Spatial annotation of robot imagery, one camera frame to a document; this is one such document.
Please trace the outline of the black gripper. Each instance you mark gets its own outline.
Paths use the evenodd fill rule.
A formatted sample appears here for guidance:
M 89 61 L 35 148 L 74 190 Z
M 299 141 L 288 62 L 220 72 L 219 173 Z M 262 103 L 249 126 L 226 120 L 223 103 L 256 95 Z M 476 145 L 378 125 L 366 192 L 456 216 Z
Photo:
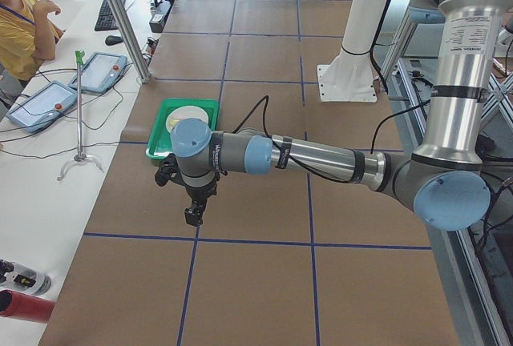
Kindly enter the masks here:
M 186 192 L 192 200 L 191 206 L 184 210 L 185 221 L 188 225 L 201 226 L 203 224 L 205 204 L 211 196 L 217 195 L 218 181 L 219 176 L 214 175 L 205 185 L 185 185 Z

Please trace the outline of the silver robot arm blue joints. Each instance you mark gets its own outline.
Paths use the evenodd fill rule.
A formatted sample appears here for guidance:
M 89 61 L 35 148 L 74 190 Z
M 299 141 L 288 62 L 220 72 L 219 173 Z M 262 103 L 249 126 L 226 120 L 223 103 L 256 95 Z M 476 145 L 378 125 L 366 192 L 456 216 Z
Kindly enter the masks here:
M 412 10 L 440 10 L 444 28 L 426 131 L 410 156 L 259 131 L 213 131 L 199 119 L 184 119 L 170 134 L 184 187 L 205 185 L 226 171 L 260 175 L 299 167 L 389 195 L 437 229 L 469 227 L 493 204 L 475 144 L 500 23 L 511 6 L 512 0 L 411 0 Z

